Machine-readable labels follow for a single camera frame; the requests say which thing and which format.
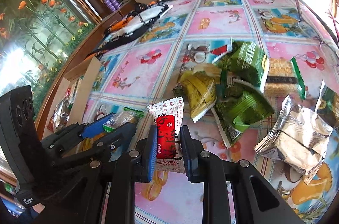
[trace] silver foil bag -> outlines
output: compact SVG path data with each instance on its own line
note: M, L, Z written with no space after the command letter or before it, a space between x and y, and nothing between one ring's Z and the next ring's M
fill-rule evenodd
M69 118L69 103L68 97L62 99L57 105L55 112L52 116L53 132L57 132L59 129L63 129L67 126Z
M286 162L308 183L325 159L332 130L317 113L287 96L274 127L254 150Z

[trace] cracker package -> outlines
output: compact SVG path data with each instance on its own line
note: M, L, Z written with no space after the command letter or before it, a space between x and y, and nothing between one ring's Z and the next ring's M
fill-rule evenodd
M219 98L212 108L225 146L230 148L251 124L263 120L274 113L266 97L248 82L234 79L233 85L242 89L238 98Z
M298 94L301 99L306 98L304 80L294 57L290 61L270 58L264 93L269 97Z
M316 113L331 127L339 126L339 100L338 94L326 86L322 81L320 95L316 104Z
M190 115L197 122L216 102L215 81L205 72L197 72L181 81L181 87L189 100Z
M270 61L254 42L233 42L232 52L225 54L214 64L223 70L233 72L258 87L261 92L264 91Z

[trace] table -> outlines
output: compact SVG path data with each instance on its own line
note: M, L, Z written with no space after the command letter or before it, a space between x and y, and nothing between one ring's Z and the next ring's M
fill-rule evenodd
M255 41L271 58L289 60L294 56L307 86L306 100L300 102L307 107L314 108L323 79L334 91L339 91L333 53L284 21L298 19L294 0L172 0L167 3L173 8L153 29L101 58L103 67L84 114L83 121L92 122L110 112L117 113L123 107L144 111L130 148L147 136L153 122L146 106L172 98L179 74L197 63L210 63L216 57L213 49L225 46L230 49L230 37ZM306 6L301 7L308 23L332 45L326 29ZM281 26L272 26L269 22L272 18L276 18L275 21L280 18ZM315 33L312 28L305 30ZM283 97L270 97L275 114L253 125L230 149L225 148L210 112L194 124L186 105L182 124L188 125L192 137L221 159L250 161L304 221L316 223L339 188L338 131L334 130L331 135L321 173L309 185L304 184L300 175L288 165L257 156L253 150L276 121L282 100ZM160 176L163 185L136 185L136 223L201 223L203 185L190 184L181 173ZM235 221L233 209L231 214Z

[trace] food packet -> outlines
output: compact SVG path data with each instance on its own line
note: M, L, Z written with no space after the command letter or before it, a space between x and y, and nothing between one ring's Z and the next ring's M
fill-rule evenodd
M322 81L320 95L316 104L316 113L331 127L339 126L339 100L338 94L326 86Z
M265 52L254 42L233 42L232 52L213 63L258 87L261 92L264 91L270 61Z
M304 80L294 57L290 61L270 58L264 93L269 97L286 97L295 93L303 100L306 98Z
M130 122L137 124L139 119L144 116L142 111L134 111L129 109L124 109L123 112L114 114L110 119L103 124L103 129L106 132L112 132L114 129L122 126L123 124Z
M287 96L274 127L254 150L289 164L308 184L325 160L332 130L316 112Z
M180 149L180 127L184 111L182 97L147 106L158 128L155 169L185 173Z
M185 99L185 93L181 87L181 82L186 79L186 77L193 75L197 72L205 72L207 76L212 77L216 84L220 84L220 74L222 69L216 67L215 65L211 63L199 63L195 65L193 68L189 68L183 72L180 72L178 83L175 86L175 88L172 90L175 97L182 96L184 98L184 101L187 101Z
M234 85L233 80L240 79L239 76L234 73L222 70L220 76L221 95L223 98L226 97L240 97L242 94L242 87Z
M181 82L182 89L189 100L190 115L197 122L216 102L215 81L205 72L187 76Z
M257 88L238 79L234 79L233 84L242 89L241 96L219 99L218 95L218 100L212 108L226 148L233 146L251 124L274 113L271 104Z

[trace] green snack bag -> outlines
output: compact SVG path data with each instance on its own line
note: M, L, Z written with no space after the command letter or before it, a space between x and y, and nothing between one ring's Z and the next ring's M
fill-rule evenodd
M242 94L242 88L234 85L233 80L240 79L230 71L222 70L220 75L221 95L222 98L226 97L240 97Z
M270 66L265 52L254 42L236 41L232 49L232 53L224 55L215 65L235 73L263 92Z
M219 99L212 108L212 113L227 148L237 142L251 124L274 113L274 109L266 97L254 86L238 79L234 79L233 84L242 89L241 96Z
M331 127L339 126L339 99L338 94L326 86L322 81L320 95L316 104L316 113Z

